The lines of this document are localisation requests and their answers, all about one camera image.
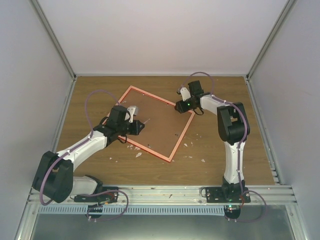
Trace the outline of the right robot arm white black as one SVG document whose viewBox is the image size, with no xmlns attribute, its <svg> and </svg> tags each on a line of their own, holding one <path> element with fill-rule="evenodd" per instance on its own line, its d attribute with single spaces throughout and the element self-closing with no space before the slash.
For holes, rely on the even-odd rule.
<svg viewBox="0 0 320 240">
<path fill-rule="evenodd" d="M 243 152 L 250 125 L 244 105 L 222 100 L 212 93 L 205 93 L 200 82 L 193 81 L 188 87 L 177 90 L 181 100 L 174 109 L 179 113 L 200 109 L 217 116 L 217 128 L 225 147 L 225 171 L 223 175 L 221 196 L 228 203 L 234 202 L 245 191 L 243 175 Z"/>
</svg>

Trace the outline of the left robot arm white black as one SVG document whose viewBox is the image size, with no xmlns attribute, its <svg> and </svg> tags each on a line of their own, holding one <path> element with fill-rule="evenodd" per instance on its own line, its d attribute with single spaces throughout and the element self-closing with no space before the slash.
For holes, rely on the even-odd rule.
<svg viewBox="0 0 320 240">
<path fill-rule="evenodd" d="M 47 205 L 44 197 L 56 203 L 62 203 L 68 197 L 80 196 L 92 202 L 101 200 L 103 183 L 90 175 L 75 177 L 74 172 L 93 154 L 121 137 L 139 135 L 145 125 L 134 119 L 137 114 L 137 106 L 115 105 L 109 115 L 82 140 L 58 152 L 45 152 L 32 182 L 32 188 L 40 193 L 40 202 Z"/>
</svg>

